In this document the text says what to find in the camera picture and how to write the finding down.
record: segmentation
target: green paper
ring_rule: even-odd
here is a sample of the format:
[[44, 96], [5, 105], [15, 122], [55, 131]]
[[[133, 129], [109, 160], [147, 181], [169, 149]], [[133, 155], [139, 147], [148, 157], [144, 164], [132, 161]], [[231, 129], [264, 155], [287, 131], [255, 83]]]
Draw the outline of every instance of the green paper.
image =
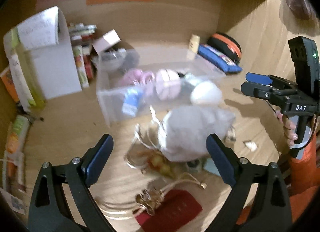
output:
[[19, 44], [18, 28], [11, 29], [11, 48], [15, 48]]

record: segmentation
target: human hand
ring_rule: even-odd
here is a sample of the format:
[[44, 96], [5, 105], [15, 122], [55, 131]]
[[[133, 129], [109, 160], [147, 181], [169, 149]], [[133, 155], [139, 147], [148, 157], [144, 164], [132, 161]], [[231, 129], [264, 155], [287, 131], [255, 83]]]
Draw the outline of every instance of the human hand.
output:
[[[276, 115], [279, 121], [283, 123], [284, 136], [286, 137], [287, 145], [289, 145], [289, 147], [294, 146], [294, 141], [298, 139], [298, 135], [294, 132], [296, 129], [296, 125], [286, 115], [281, 114], [280, 111], [276, 111]], [[312, 119], [311, 129], [313, 129], [314, 124], [315, 118]]]

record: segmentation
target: blue pouch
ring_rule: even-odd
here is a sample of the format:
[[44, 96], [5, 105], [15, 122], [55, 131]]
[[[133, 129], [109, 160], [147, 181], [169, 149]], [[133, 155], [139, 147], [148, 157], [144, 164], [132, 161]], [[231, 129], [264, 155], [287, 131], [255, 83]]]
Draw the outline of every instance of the blue pouch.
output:
[[225, 73], [239, 73], [242, 71], [242, 68], [236, 65], [225, 54], [207, 44], [201, 44], [198, 53]]

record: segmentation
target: stack of books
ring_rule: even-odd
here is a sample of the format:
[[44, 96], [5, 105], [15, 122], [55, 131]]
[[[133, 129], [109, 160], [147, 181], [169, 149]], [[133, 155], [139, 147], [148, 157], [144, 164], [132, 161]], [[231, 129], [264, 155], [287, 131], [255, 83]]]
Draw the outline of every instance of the stack of books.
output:
[[84, 25], [83, 23], [71, 23], [68, 25], [72, 50], [82, 88], [89, 87], [89, 82], [94, 79], [91, 52], [96, 29], [97, 26], [95, 25]]

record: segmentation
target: white ball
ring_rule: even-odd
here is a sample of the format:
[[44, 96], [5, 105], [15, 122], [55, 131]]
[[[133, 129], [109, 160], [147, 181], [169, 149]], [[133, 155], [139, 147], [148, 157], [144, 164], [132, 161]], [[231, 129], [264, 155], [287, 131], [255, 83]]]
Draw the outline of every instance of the white ball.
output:
[[193, 105], [218, 105], [222, 100], [222, 92], [211, 81], [205, 81], [194, 88], [190, 100]]

